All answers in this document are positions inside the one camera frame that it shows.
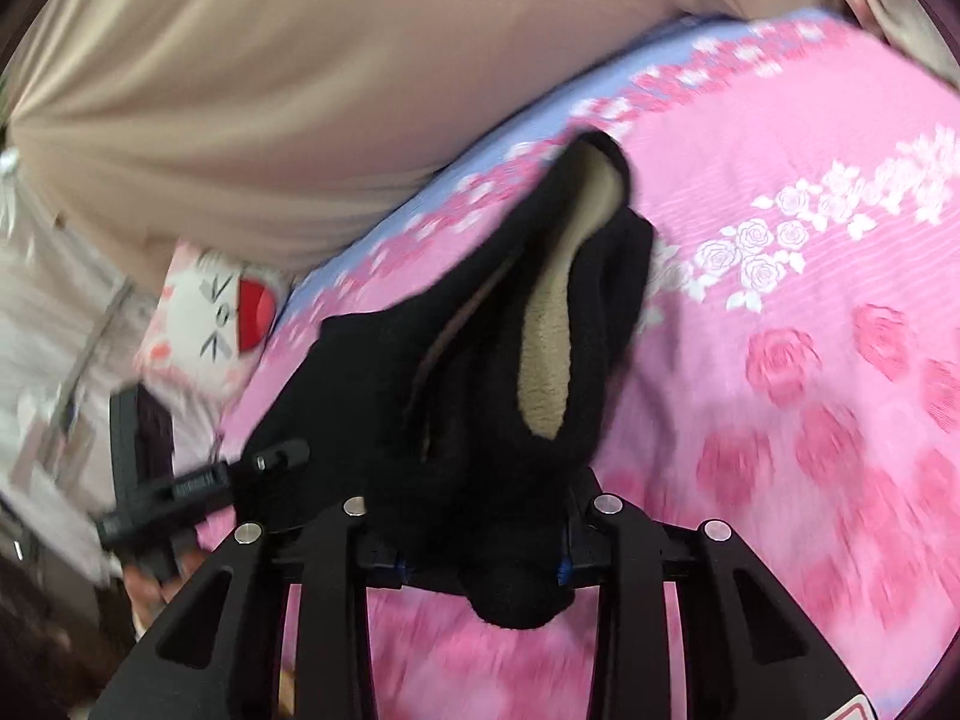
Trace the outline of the left hand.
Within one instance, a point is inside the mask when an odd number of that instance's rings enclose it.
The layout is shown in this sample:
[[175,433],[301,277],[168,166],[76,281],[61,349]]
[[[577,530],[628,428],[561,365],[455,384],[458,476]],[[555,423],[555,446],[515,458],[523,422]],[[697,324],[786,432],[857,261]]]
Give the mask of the left hand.
[[178,575],[164,583],[158,582],[153,575],[145,574],[139,566],[130,564],[124,567],[122,580],[132,606],[133,627],[137,637],[142,637],[207,557],[208,553],[204,550],[190,551],[179,559]]

